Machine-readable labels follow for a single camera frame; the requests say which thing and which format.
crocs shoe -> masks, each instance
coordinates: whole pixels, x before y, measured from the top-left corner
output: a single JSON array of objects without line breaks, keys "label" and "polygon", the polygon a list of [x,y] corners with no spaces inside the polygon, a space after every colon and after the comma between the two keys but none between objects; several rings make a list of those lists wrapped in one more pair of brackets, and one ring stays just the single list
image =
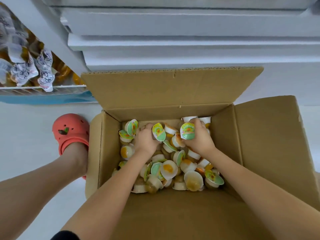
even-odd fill
[{"label": "crocs shoe", "polygon": [[52,132],[59,143],[59,155],[73,142],[89,146],[89,128],[89,123],[78,114],[67,113],[58,117],[52,125]]}]

floor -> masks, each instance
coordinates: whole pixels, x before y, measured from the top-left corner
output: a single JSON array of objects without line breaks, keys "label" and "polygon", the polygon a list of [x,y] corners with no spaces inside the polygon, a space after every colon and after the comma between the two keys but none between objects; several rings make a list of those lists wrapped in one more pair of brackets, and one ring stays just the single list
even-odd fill
[{"label": "floor", "polygon": [[[2,111],[0,181],[43,166],[58,155],[51,126],[66,113],[91,121],[101,112],[99,104],[31,106],[0,103]],[[320,172],[320,106],[300,107],[314,166]],[[85,202],[85,181],[78,179],[59,192],[41,211],[19,240],[50,239]]]}]

person's left hand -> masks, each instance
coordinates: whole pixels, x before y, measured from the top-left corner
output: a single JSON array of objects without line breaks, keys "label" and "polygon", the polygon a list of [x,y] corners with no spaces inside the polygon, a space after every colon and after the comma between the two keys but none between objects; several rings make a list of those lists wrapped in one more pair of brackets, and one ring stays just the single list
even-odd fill
[{"label": "person's left hand", "polygon": [[137,130],[135,138],[135,152],[144,152],[148,159],[155,153],[157,146],[161,143],[152,137],[153,124],[148,123]]}]

leg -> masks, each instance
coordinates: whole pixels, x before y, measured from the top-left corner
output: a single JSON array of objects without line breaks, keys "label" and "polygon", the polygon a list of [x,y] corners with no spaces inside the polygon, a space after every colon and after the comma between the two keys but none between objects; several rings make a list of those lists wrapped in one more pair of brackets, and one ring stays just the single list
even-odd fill
[{"label": "leg", "polygon": [[18,238],[66,185],[86,174],[88,150],[71,143],[55,161],[0,182],[0,239]]}]

cardboard box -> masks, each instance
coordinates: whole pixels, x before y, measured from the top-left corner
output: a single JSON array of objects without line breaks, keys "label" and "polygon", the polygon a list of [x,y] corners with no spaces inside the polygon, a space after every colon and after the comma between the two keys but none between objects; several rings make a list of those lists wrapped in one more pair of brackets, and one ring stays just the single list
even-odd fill
[{"label": "cardboard box", "polygon": [[[104,111],[90,125],[86,197],[106,182],[120,160],[121,122],[178,123],[212,116],[216,147],[237,163],[320,210],[313,161],[294,96],[233,102],[261,67],[85,73]],[[272,239],[226,182],[202,192],[164,189],[130,194],[114,239]]]}]

